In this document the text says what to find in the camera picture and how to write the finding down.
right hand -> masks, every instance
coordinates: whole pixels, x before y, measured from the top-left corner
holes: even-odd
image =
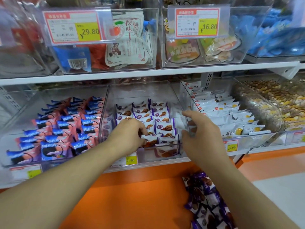
[[[205,169],[221,162],[231,163],[217,125],[198,111],[184,111],[182,115],[192,119],[189,125],[197,126],[195,137],[190,137],[186,130],[182,131],[183,149],[196,165]]]

hand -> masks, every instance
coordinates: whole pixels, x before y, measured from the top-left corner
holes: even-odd
[[[198,111],[184,111],[182,114],[192,119],[189,125],[197,126],[195,137],[190,137],[186,130],[182,131],[182,146],[196,165],[205,169],[211,165],[219,166],[221,162],[231,162],[217,125]]]
[[[141,139],[141,134],[148,135],[147,129],[141,121],[123,119],[110,133],[105,142],[114,147],[117,157],[121,158],[135,152],[140,146],[146,144],[146,140]]]

cartoon character illustration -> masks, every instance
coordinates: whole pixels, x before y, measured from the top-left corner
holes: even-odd
[[[119,44],[118,43],[114,43],[113,47],[111,48],[111,52],[109,53],[109,55],[112,57],[119,57],[119,55],[121,55],[121,51],[119,50]]]

white shelf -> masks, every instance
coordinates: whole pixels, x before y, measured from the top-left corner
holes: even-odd
[[[123,72],[107,72],[107,73],[84,73],[74,75],[50,75],[43,77],[27,77],[27,78],[11,78],[0,79],[0,85],[16,85],[16,84],[34,84],[34,83],[53,83],[81,80],[97,80],[97,79],[113,79],[128,78],[141,76],[159,76],[159,75],[178,75],[203,72],[233,71],[233,70],[251,70],[251,69],[275,69],[276,73],[284,77],[293,77],[298,71],[299,62],[269,62],[269,63],[251,63],[223,66],[203,66],[175,69],[158,69],[158,70],[139,70],[139,71],[123,71]]]

white floor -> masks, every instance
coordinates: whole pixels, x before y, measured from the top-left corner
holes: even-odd
[[[305,173],[254,181],[253,184],[305,229]]]

